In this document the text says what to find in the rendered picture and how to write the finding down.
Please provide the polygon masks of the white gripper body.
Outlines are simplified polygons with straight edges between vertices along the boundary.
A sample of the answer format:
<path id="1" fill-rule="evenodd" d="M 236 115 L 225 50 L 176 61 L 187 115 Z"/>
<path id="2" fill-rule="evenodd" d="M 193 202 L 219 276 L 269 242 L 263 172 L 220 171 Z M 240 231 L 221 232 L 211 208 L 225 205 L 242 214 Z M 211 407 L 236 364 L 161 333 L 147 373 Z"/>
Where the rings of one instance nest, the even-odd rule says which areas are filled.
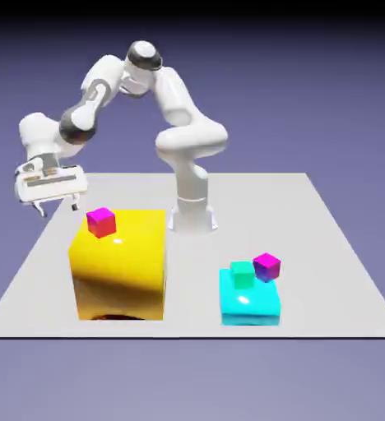
<path id="1" fill-rule="evenodd" d="M 84 193 L 88 188 L 86 174 L 79 165 L 57 167 L 19 173 L 15 178 L 15 192 L 20 202 L 51 201 Z"/>

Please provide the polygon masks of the small magenta red cube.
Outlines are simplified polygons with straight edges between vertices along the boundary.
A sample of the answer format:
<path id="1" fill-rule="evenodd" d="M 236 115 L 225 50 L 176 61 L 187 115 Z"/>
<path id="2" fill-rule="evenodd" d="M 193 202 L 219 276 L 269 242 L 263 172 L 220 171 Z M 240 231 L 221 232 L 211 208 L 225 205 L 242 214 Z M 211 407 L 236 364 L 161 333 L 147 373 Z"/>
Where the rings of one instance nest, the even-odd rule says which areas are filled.
<path id="1" fill-rule="evenodd" d="M 86 219 L 88 230 L 97 238 L 109 236 L 117 230 L 115 214 L 106 207 L 87 212 Z"/>

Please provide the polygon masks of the small green cube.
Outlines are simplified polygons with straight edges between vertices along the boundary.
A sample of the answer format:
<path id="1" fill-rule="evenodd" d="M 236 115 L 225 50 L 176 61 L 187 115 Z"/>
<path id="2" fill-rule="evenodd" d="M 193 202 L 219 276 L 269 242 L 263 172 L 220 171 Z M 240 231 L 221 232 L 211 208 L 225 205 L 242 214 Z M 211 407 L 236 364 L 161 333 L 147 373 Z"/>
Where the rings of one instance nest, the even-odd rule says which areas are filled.
<path id="1" fill-rule="evenodd" d="M 232 261 L 230 272 L 236 289 L 251 289 L 255 281 L 255 270 L 251 261 Z"/>

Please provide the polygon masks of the small magenta purple cube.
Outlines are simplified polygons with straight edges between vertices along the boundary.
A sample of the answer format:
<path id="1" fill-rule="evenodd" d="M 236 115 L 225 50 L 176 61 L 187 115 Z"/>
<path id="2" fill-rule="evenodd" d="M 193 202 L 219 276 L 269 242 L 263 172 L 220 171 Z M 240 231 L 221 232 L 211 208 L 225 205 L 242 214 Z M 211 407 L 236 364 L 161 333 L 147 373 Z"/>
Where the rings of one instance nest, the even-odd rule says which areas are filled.
<path id="1" fill-rule="evenodd" d="M 266 252 L 253 258 L 253 268 L 259 280 L 270 282 L 279 276 L 281 260 Z"/>

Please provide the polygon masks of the large yellow box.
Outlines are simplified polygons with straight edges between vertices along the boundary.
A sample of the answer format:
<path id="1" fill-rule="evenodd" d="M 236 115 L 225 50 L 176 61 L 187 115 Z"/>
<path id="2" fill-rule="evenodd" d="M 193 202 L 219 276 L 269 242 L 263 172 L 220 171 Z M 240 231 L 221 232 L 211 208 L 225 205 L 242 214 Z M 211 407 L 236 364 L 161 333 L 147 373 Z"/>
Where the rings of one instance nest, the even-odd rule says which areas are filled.
<path id="1" fill-rule="evenodd" d="M 166 220 L 164 210 L 111 210 L 116 232 L 93 235 L 81 222 L 68 249 L 81 320 L 164 318 Z"/>

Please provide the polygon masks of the large cyan box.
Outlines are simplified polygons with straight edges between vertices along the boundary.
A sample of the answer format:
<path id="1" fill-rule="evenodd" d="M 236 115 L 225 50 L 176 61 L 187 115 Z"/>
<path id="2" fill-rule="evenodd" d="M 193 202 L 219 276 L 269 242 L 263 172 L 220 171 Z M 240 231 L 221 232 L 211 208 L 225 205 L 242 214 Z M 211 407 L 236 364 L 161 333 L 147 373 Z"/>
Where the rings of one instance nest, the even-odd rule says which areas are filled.
<path id="1" fill-rule="evenodd" d="M 225 326 L 278 326 L 281 300 L 276 282 L 256 278 L 250 289 L 236 289 L 229 269 L 219 271 L 221 324 Z"/>

